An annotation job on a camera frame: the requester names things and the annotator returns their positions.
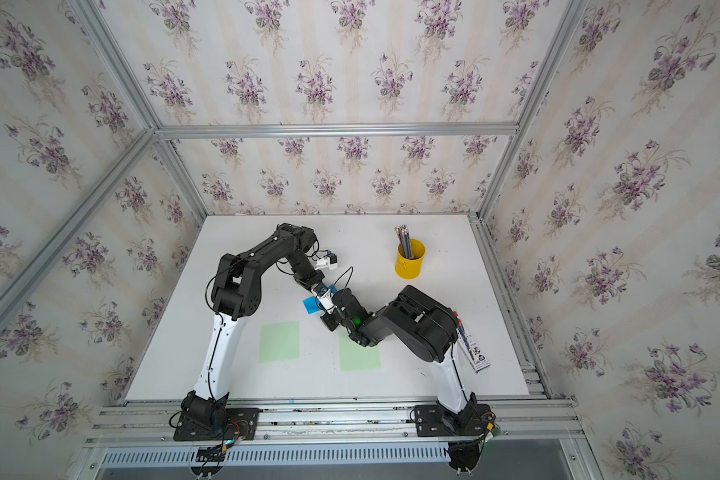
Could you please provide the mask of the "blue square paper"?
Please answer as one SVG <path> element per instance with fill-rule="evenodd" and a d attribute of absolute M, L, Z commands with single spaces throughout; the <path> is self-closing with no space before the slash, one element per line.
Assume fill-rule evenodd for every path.
<path fill-rule="evenodd" d="M 315 294 L 312 297 L 305 299 L 303 301 L 303 305 L 308 314 L 324 313 L 324 311 L 318 308 L 315 302 Z"/>

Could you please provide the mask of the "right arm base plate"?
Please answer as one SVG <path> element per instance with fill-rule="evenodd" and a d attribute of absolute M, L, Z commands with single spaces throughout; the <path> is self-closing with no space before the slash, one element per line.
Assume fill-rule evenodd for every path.
<path fill-rule="evenodd" d="M 487 404 L 468 405 L 456 414 L 440 404 L 417 405 L 410 416 L 416 435 L 423 438 L 479 437 L 496 424 L 496 415 Z"/>

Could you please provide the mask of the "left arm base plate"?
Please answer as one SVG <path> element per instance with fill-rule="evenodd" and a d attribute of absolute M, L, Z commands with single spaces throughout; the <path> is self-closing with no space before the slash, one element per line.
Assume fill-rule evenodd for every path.
<path fill-rule="evenodd" d="M 174 427 L 173 440 L 178 442 L 252 440 L 255 436 L 260 409 L 217 408 L 209 417 L 180 413 Z"/>

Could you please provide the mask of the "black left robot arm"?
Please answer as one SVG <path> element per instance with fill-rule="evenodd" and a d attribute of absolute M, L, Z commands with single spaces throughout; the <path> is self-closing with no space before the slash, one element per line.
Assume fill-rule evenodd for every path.
<path fill-rule="evenodd" d="M 333 309 L 333 291 L 309 256 L 317 242 L 313 229 L 282 223 L 255 247 L 220 259 L 217 273 L 207 285 L 213 332 L 198 380 L 181 403 L 185 423 L 192 421 L 215 431 L 226 426 L 230 392 L 227 370 L 248 319 L 261 304 L 262 277 L 270 267 L 286 260 L 296 284 L 310 292 L 317 305 L 327 311 Z"/>

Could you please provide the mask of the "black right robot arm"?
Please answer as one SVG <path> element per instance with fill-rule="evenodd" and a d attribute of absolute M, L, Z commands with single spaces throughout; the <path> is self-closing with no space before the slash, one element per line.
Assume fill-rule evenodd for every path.
<path fill-rule="evenodd" d="M 427 363 L 442 409 L 442 423 L 456 431 L 477 418 L 477 401 L 457 366 L 459 320 L 449 307 L 412 285 L 405 286 L 374 313 L 367 311 L 348 287 L 325 288 L 316 295 L 321 320 L 331 331 L 343 327 L 351 341 L 375 347 L 394 336 Z"/>

